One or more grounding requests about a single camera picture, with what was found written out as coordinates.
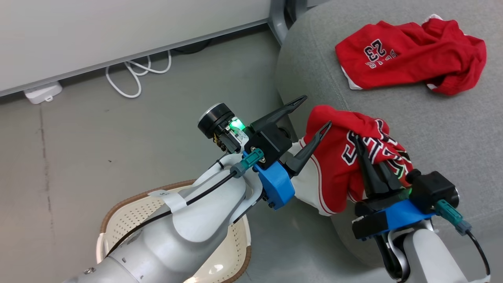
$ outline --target teal cable connector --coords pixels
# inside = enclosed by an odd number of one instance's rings
[[[461,236],[466,235],[466,231],[471,230],[471,225],[463,220],[463,216],[452,205],[444,199],[435,204],[435,212],[445,220],[449,221]]]
[[[236,172],[234,178],[240,178],[253,165],[257,164],[260,159],[264,158],[264,152],[261,149],[255,149],[250,154],[245,156],[239,163],[234,164],[230,168],[230,172]]]

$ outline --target black cable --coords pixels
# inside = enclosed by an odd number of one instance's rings
[[[179,52],[179,53],[183,53],[183,54],[194,54],[194,53],[197,53],[197,52],[200,52],[200,51],[203,51],[206,47],[208,47],[211,43],[211,41],[213,40],[213,38],[210,38],[206,41],[206,43],[204,43],[203,46],[201,46],[201,48],[197,49],[197,50],[194,50],[194,51],[186,51],[186,50],[180,50],[180,49],[173,49],[174,51],[176,52]]]
[[[484,262],[484,266],[485,266],[485,275],[490,275],[491,269],[489,268],[489,262],[487,261],[487,258],[485,257],[485,254],[484,254],[484,251],[482,250],[482,247],[478,243],[477,239],[475,239],[475,236],[469,230],[466,231],[466,234],[470,237],[473,244],[477,248],[478,253],[480,254],[480,257],[482,257],[482,261]]]
[[[227,182],[228,180],[230,180],[232,177],[234,177],[234,175],[237,174],[237,171],[234,171],[232,173],[230,173],[229,175],[227,175],[227,177],[223,178],[222,180],[218,181],[218,183],[214,184],[211,188],[205,190],[204,192],[196,195],[193,199],[187,201],[187,205],[191,205],[193,203],[195,203],[196,201],[202,199],[203,197],[205,197],[206,195],[208,195],[210,192],[216,190],[219,186],[221,186],[223,183]]]
[[[205,197],[206,195],[208,195],[210,192],[216,190],[218,187],[220,187],[223,183],[227,182],[228,180],[230,180],[232,177],[234,177],[234,175],[236,175],[236,171],[230,173],[229,175],[227,175],[227,177],[223,178],[222,180],[218,181],[218,183],[214,184],[213,186],[211,186],[211,188],[205,190],[204,192],[196,195],[194,198],[192,198],[191,200],[187,201],[187,205],[191,205],[193,203],[195,203],[196,201],[202,199],[203,197]],[[170,211],[166,211],[164,213],[161,213],[157,216],[154,216],[148,220],[145,220],[144,222],[142,222],[140,225],[136,226],[135,228],[131,229],[131,231],[127,232],[124,236],[122,236],[122,238],[120,238],[119,241],[117,241],[117,243],[115,243],[115,245],[110,249],[110,251],[107,253],[107,255],[105,257],[108,257],[113,251],[115,251],[122,243],[124,243],[124,241],[127,240],[127,238],[129,238],[129,236],[131,236],[134,232],[140,230],[141,228],[145,227],[146,225],[156,221],[156,220],[159,220],[163,217],[166,217],[166,216],[169,216],[171,215],[171,210]]]

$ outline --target number 23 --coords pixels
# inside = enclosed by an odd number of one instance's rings
[[[386,50],[382,49],[382,43],[380,39],[374,40],[370,45],[371,46],[365,47],[363,51],[365,52],[365,55],[369,58],[369,60],[371,60],[372,62],[379,59],[380,56],[386,55]]]

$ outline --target gray cushion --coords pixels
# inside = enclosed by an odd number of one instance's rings
[[[501,238],[502,6],[498,0],[336,0],[313,8],[290,29],[276,72],[284,102],[309,96],[305,105],[290,115],[297,135],[305,134],[308,114],[318,104],[384,119],[416,168],[426,173],[437,170],[457,185],[459,208],[475,235],[482,242]],[[457,20],[466,34],[486,41],[488,62],[474,89],[455,97],[436,95],[424,84],[349,89],[334,52],[337,43],[368,23],[422,23],[433,13]],[[377,249],[353,239],[352,218],[351,212],[333,217],[341,239],[363,262],[378,264]],[[470,244],[445,221],[434,222],[449,248]]]

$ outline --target green led light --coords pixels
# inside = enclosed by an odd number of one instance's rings
[[[239,120],[239,119],[232,121],[230,123],[230,126],[234,127],[234,128],[238,128],[240,130],[244,130],[244,128],[246,128],[246,126],[243,124],[243,122],[241,122],[241,120]]]

